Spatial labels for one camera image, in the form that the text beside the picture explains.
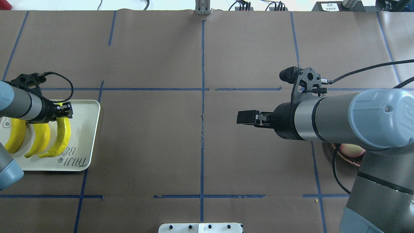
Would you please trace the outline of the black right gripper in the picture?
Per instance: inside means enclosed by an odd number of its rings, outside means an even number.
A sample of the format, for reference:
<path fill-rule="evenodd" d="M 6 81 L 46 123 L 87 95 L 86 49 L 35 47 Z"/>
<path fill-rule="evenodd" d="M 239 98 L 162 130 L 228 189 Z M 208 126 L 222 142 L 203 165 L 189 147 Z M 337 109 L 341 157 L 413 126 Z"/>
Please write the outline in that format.
<path fill-rule="evenodd" d="M 274 129 L 275 133 L 283 138 L 290 140 L 305 140 L 296 130 L 294 124 L 294 111 L 295 108 L 291 106 L 290 102 L 285 102 L 278 105 L 273 112 L 262 112 L 259 110 L 245 110 L 239 111 L 237 115 L 237 124 L 260 126 L 262 117 L 266 116 L 266 124 L 268 128 Z"/>

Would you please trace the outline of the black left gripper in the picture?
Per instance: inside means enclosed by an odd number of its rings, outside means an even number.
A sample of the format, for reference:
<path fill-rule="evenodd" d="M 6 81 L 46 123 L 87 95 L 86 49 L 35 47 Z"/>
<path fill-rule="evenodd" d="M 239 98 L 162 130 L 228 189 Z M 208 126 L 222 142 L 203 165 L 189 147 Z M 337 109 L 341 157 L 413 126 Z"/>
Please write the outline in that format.
<path fill-rule="evenodd" d="M 42 110 L 40 112 L 40 123 L 48 123 L 50 121 L 56 121 L 57 118 L 73 118 L 73 111 L 71 102 L 51 102 L 45 99 L 41 99 Z"/>

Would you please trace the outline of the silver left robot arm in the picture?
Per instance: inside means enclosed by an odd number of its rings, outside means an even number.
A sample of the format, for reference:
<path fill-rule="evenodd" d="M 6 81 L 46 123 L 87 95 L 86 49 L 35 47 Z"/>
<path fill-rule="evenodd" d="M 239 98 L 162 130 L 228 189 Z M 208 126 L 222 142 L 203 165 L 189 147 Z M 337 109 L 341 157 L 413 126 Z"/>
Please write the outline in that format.
<path fill-rule="evenodd" d="M 71 138 L 73 107 L 68 100 L 52 101 L 17 83 L 1 81 L 1 117 L 11 121 L 11 132 L 1 145 L 1 190 L 22 179 L 24 171 L 12 154 L 19 151 L 26 137 L 26 126 L 33 124 L 35 139 L 25 158 L 60 155 Z"/>

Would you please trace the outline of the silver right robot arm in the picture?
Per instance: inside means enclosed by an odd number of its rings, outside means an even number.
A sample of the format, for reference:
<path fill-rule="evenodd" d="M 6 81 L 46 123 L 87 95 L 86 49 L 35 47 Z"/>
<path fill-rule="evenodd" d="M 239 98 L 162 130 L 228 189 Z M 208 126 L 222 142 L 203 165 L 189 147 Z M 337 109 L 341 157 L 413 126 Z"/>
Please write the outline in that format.
<path fill-rule="evenodd" d="M 237 124 L 283 139 L 364 148 L 343 209 L 342 233 L 413 232 L 413 95 L 404 89 L 316 97 L 293 91 L 273 112 L 239 111 Z"/>

